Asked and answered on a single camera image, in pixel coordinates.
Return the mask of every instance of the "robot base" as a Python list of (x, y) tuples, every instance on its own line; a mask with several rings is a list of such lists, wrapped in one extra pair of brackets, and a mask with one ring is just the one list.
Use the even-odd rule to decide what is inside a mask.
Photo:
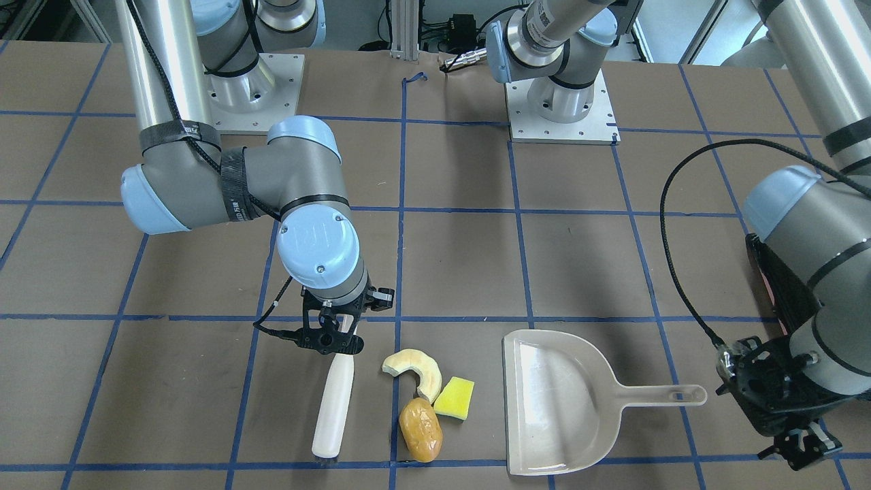
[(215, 128), (221, 134), (266, 134), (273, 124), (296, 114), (306, 57), (301, 54), (260, 54), (275, 76), (267, 105), (254, 112), (229, 112), (212, 104)]
[(533, 80), (505, 84), (511, 140), (522, 143), (570, 143), (578, 145), (610, 145), (620, 141), (620, 131), (611, 108), (611, 98), (602, 72), (596, 76), (596, 98), (587, 116), (576, 123), (561, 124), (539, 116), (526, 94)]

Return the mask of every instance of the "dustpan handle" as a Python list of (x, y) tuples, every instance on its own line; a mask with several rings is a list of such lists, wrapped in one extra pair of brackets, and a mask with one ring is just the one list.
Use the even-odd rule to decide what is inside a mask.
[(617, 395), (623, 406), (696, 406), (707, 401), (707, 391), (699, 385), (621, 385)]

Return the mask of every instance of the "white dustpan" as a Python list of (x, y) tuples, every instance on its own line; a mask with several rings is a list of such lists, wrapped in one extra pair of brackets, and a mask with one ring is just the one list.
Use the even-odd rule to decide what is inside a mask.
[(614, 447), (627, 406), (702, 405), (699, 385), (624, 386), (581, 337), (517, 330), (503, 340), (508, 471), (570, 473)]

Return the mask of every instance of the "label on robot arm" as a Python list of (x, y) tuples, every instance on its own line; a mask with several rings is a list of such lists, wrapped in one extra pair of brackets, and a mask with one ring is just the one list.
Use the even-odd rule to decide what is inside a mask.
[(547, 2), (538, 2), (536, 10), (530, 12), (526, 28), (529, 30), (532, 40), (545, 48), (556, 48), (562, 42), (557, 39), (551, 39), (544, 35), (544, 30), (553, 22), (553, 14), (548, 8)]

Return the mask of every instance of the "white cylindrical handle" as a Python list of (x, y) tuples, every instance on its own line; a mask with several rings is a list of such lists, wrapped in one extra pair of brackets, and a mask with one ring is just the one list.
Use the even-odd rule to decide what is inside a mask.
[(319, 458), (331, 459), (339, 455), (353, 384), (354, 356), (336, 354), (329, 366), (321, 410), (314, 427), (312, 453)]

